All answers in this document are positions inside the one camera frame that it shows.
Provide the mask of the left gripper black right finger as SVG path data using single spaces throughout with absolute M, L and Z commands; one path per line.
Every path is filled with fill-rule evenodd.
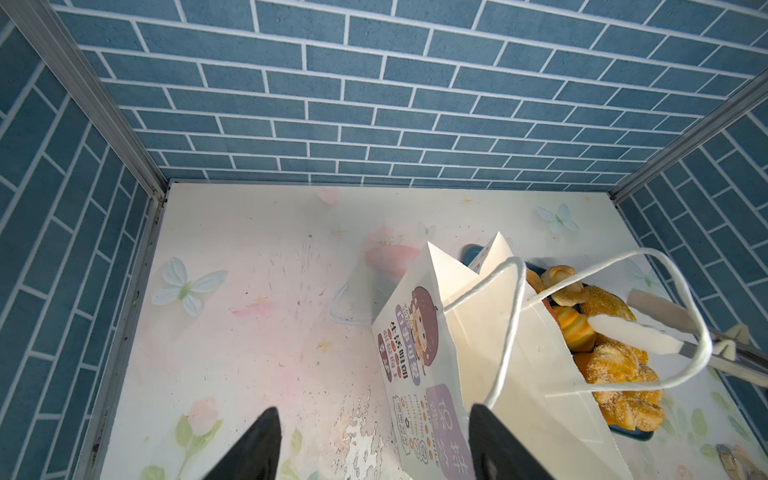
M 476 479 L 553 479 L 485 405 L 471 408 L 468 442 Z

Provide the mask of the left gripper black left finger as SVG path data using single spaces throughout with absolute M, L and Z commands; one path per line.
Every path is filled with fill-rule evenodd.
M 206 473 L 204 479 L 274 480 L 277 478 L 281 442 L 278 409 L 269 407 Z

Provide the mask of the white paper bag with pattern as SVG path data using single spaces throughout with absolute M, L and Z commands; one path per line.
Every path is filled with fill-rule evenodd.
M 599 393 L 646 392 L 652 382 L 590 384 L 497 235 L 469 266 L 423 247 L 373 322 L 404 472 L 476 479 L 469 447 L 474 404 L 489 408 L 554 479 L 627 479 Z M 678 269 L 679 306 L 705 322 Z

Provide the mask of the reddish-brown croissant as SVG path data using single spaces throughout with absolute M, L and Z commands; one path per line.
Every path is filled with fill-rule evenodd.
M 533 270 L 531 270 L 530 268 L 526 269 L 526 278 L 527 278 L 528 284 L 533 288 L 533 290 L 537 294 L 541 293 L 542 291 L 544 291 L 546 289 L 546 287 L 545 287 L 543 281 L 541 280 L 540 276 L 537 273 L 535 273 Z M 552 313 L 551 305 L 550 305 L 548 297 L 545 297 L 542 300 L 542 304 L 544 305 L 544 307 L 547 309 L 547 311 L 549 313 Z

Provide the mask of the metal tongs white tips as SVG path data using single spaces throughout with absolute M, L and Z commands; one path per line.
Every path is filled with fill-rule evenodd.
M 651 321 L 629 321 L 616 314 L 590 314 L 588 322 L 598 333 L 628 346 L 655 355 L 688 359 L 683 369 L 666 379 L 652 382 L 650 388 L 669 389 L 692 379 L 707 367 L 758 387 L 767 386 L 767 356 L 748 346 L 743 325 L 727 333 L 697 324 L 690 311 L 650 293 L 632 290 L 628 303 Z

